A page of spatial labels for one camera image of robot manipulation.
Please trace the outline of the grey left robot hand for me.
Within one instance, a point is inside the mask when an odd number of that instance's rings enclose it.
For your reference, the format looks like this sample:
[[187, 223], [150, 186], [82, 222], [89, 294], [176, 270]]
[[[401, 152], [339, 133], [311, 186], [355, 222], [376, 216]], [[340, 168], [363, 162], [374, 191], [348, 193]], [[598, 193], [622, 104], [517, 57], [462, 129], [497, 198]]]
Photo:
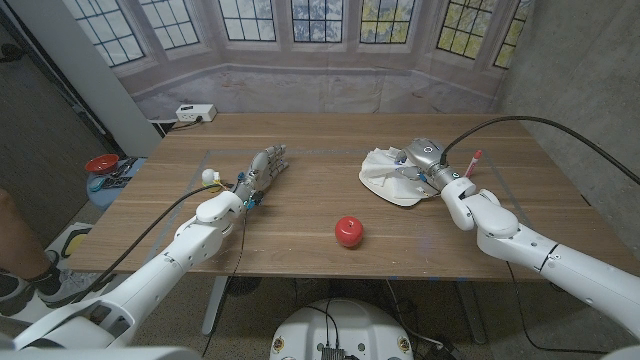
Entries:
[[265, 191], [271, 182], [287, 167], [284, 160], [286, 145], [273, 145], [258, 152], [232, 192], [241, 200], [248, 200], [255, 192]]

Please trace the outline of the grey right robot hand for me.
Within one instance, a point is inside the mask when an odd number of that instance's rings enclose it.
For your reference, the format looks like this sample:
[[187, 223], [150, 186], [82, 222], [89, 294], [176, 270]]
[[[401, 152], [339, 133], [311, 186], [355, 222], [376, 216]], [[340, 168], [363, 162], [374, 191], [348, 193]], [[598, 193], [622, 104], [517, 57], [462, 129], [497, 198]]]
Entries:
[[460, 175], [447, 162], [440, 163], [442, 146], [427, 138], [416, 138], [395, 156], [396, 170], [410, 180], [421, 180], [442, 190]]

